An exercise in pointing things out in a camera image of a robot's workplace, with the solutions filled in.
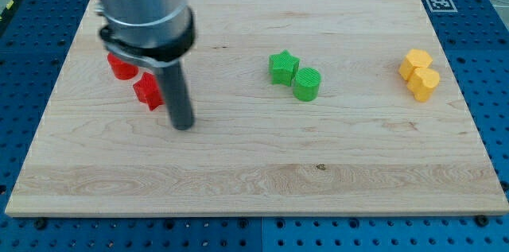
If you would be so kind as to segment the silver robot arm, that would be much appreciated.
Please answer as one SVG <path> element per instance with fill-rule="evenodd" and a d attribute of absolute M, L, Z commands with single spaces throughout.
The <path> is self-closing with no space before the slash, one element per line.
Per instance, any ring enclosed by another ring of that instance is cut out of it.
<path fill-rule="evenodd" d="M 114 36 L 136 48 L 158 48 L 192 35 L 188 0 L 100 0 Z"/>

